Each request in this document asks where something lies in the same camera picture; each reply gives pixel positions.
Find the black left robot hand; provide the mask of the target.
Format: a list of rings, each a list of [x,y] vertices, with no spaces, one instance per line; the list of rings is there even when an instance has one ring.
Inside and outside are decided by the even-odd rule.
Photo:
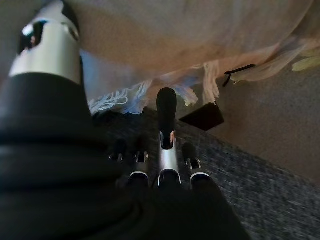
[[[250,235],[195,150],[184,189],[175,136],[177,96],[157,94],[159,172],[140,145],[126,183],[124,143],[107,143],[90,113],[72,8],[54,0],[24,27],[0,91],[0,237],[3,240],[248,240]]]

